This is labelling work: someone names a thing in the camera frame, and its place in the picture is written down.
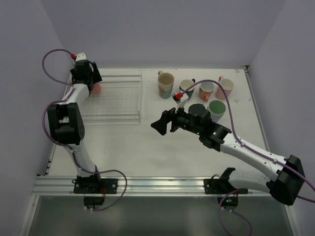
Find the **pink tumbler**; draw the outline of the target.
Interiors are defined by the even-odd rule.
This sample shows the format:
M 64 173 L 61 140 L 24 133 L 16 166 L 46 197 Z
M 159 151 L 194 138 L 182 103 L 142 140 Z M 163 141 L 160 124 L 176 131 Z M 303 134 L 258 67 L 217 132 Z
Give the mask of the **pink tumbler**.
M 91 95 L 99 95 L 101 93 L 101 85 L 99 83 L 94 84 L 93 89 L 91 90 Z

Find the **dark green mug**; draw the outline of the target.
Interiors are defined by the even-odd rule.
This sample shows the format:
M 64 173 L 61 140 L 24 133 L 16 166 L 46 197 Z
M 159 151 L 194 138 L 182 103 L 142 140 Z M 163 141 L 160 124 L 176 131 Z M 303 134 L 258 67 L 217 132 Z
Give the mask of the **dark green mug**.
M 196 80 L 194 78 L 192 78 L 191 80 L 189 79 L 185 79 L 185 80 L 182 80 L 181 83 L 180 83 L 180 90 L 181 91 L 185 91 L 187 90 L 189 87 L 191 87 L 194 83 L 196 82 Z M 187 92 L 186 92 L 186 95 L 189 97 L 189 99 L 191 99 L 192 95 L 193 95 L 193 92 L 194 92 L 194 87 L 192 87 L 191 89 L 189 89 Z

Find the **green tumbler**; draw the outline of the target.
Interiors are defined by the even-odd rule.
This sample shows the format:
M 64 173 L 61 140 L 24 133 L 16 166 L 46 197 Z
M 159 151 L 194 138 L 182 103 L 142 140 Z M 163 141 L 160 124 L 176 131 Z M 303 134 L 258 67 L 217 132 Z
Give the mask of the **green tumbler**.
M 210 112 L 212 118 L 220 118 L 226 112 L 226 106 L 219 100 L 213 100 L 209 103 L 207 110 Z

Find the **salmon textured mug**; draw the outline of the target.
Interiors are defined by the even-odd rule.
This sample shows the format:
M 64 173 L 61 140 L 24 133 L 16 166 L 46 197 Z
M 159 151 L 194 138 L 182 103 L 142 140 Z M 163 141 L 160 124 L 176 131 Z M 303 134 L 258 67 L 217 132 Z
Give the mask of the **salmon textured mug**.
M 212 82 L 202 82 L 199 86 L 199 98 L 204 102 L 208 102 L 214 88 L 215 86 Z

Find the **floral beige mug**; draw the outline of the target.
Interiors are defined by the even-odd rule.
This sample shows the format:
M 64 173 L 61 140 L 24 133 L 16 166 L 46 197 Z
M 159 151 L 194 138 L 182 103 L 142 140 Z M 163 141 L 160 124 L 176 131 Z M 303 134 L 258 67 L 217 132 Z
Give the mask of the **floral beige mug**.
M 168 99 L 171 97 L 175 77 L 168 72 L 159 71 L 157 82 L 158 82 L 158 94 L 160 98 Z

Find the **light pink mug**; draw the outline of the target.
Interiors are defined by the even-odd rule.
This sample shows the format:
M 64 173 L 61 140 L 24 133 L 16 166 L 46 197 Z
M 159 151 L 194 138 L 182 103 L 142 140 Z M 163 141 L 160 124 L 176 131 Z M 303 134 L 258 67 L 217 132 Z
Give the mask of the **light pink mug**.
M 222 86 L 223 89 L 221 89 L 220 87 L 217 88 L 216 97 L 220 100 L 225 100 L 223 92 L 225 92 L 226 96 L 229 97 L 234 89 L 234 83 L 230 79 L 219 76 L 219 84 Z

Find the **purple tumbler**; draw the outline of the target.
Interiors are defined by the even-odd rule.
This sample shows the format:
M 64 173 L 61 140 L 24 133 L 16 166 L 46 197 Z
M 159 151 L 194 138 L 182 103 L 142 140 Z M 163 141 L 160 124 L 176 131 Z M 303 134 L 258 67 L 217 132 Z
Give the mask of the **purple tumbler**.
M 213 116 L 212 121 L 218 123 L 222 116 Z

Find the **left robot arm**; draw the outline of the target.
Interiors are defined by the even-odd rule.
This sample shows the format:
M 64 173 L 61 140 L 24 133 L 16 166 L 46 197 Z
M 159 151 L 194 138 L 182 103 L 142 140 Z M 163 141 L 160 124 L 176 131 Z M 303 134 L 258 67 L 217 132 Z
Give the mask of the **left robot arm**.
M 84 144 L 85 127 L 80 106 L 102 78 L 96 63 L 81 55 L 75 57 L 75 65 L 70 73 L 70 90 L 62 101 L 54 102 L 47 109 L 50 137 L 70 155 L 77 169 L 77 178 L 91 178 L 96 174 L 97 167 Z

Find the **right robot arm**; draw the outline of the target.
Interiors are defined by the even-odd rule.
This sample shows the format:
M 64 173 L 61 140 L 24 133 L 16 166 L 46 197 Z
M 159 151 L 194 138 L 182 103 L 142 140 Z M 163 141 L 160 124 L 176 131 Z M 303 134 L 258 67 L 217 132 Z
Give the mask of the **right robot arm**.
M 230 187 L 252 189 L 270 193 L 282 204 L 294 204 L 305 182 L 302 162 L 298 157 L 291 155 L 285 158 L 250 143 L 242 143 L 230 129 L 212 121 L 210 112 L 202 104 L 191 105 L 187 112 L 183 108 L 165 110 L 151 127 L 164 136 L 168 123 L 171 123 L 171 132 L 181 128 L 196 134 L 207 148 L 234 156 L 260 172 L 255 174 L 227 168 L 220 177 L 220 186 L 225 191 Z

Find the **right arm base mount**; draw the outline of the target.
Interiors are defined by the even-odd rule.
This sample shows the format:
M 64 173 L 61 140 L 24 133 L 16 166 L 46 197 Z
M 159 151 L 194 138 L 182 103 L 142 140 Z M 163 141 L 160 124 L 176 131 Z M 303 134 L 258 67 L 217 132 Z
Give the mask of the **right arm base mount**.
M 235 168 L 227 168 L 220 176 L 215 174 L 210 178 L 203 179 L 203 187 L 205 194 L 228 194 L 237 190 L 230 183 L 230 175 L 235 172 Z

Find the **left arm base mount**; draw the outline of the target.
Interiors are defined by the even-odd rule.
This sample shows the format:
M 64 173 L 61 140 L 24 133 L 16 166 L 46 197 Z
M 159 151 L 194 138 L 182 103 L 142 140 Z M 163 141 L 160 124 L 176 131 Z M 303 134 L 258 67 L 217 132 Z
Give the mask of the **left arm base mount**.
M 116 194 L 118 179 L 101 178 L 99 175 L 77 177 L 72 180 L 75 194 Z

